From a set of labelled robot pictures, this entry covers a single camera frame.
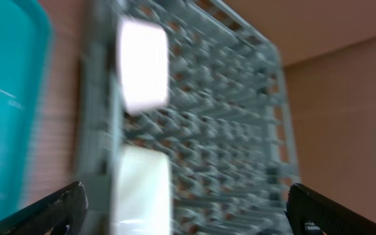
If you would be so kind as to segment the white bowl with rice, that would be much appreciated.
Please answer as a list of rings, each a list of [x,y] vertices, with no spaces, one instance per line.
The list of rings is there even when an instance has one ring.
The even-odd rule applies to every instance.
[[[112,174],[109,233],[170,235],[172,173],[168,155],[126,145]]]

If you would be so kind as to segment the pink bowl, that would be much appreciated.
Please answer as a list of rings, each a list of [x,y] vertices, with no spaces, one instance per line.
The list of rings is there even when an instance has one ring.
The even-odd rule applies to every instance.
[[[135,115],[168,104],[168,36],[160,25],[121,17],[116,69],[127,113]]]

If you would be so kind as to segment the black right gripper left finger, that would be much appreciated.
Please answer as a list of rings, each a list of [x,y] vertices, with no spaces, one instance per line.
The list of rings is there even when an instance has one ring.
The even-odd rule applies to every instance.
[[[0,221],[0,235],[78,235],[88,200],[84,184],[74,181]]]

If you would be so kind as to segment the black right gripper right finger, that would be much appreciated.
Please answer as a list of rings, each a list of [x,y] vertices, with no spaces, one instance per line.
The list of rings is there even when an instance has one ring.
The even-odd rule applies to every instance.
[[[294,234],[309,234],[313,223],[320,234],[376,235],[376,223],[301,183],[291,185],[285,214]]]

